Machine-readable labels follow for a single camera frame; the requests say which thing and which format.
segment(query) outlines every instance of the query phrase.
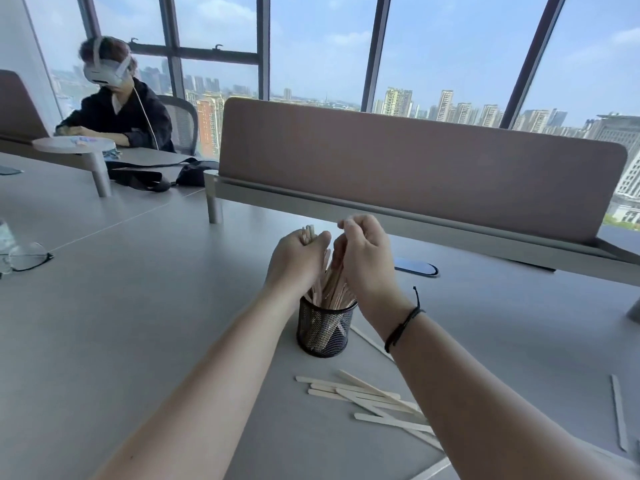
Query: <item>office chair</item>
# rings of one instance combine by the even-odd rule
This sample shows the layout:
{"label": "office chair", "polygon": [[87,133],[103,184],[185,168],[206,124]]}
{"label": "office chair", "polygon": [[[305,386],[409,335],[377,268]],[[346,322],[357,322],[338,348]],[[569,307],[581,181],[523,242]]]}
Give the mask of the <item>office chair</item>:
{"label": "office chair", "polygon": [[160,102],[164,104],[173,131],[171,140],[177,153],[194,156],[196,154],[196,144],[198,142],[198,112],[193,104],[184,99],[174,96],[158,96]]}

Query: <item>wall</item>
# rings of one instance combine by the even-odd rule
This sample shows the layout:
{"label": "wall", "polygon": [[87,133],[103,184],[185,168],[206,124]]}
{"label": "wall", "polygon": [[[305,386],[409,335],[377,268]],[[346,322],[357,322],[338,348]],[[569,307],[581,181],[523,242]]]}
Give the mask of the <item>wall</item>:
{"label": "wall", "polygon": [[45,128],[53,132],[60,108],[23,0],[0,0],[0,69],[20,75]]}

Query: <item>vr headset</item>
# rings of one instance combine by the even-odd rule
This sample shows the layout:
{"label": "vr headset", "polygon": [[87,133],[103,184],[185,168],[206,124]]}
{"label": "vr headset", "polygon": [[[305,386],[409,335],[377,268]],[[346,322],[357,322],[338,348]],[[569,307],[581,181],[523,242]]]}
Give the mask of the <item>vr headset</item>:
{"label": "vr headset", "polygon": [[93,42],[93,64],[84,64],[84,76],[99,86],[119,88],[129,74],[131,55],[127,54],[122,62],[100,58],[100,46],[104,37],[96,37]]}

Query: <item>black bracelet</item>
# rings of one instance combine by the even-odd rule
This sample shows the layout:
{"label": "black bracelet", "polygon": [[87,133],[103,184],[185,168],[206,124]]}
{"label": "black bracelet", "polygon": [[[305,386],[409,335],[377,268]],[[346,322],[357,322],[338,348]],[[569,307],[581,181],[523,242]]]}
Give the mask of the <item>black bracelet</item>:
{"label": "black bracelet", "polygon": [[406,326],[409,325],[409,322],[411,322],[411,320],[413,320],[416,316],[424,311],[420,308],[420,297],[418,296],[418,290],[415,286],[413,287],[413,290],[415,291],[415,298],[416,300],[418,300],[418,305],[411,310],[411,313],[409,313],[409,316],[407,316],[406,320],[400,323],[400,325],[398,325],[396,329],[391,332],[391,335],[389,335],[389,338],[385,342],[385,351],[387,353],[389,353],[389,347],[396,346],[396,343],[398,343],[398,340],[400,340],[400,337],[402,336]]}

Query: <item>pencil holder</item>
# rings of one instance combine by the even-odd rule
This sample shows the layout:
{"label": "pencil holder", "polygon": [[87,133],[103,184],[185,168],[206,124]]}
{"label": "pencil holder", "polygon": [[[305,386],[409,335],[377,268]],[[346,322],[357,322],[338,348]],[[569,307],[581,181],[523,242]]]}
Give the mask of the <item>pencil holder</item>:
{"label": "pencil holder", "polygon": [[342,310],[326,310],[300,298],[298,314],[298,344],[309,355],[315,357],[333,357],[344,350],[349,341],[349,327],[354,303]]}

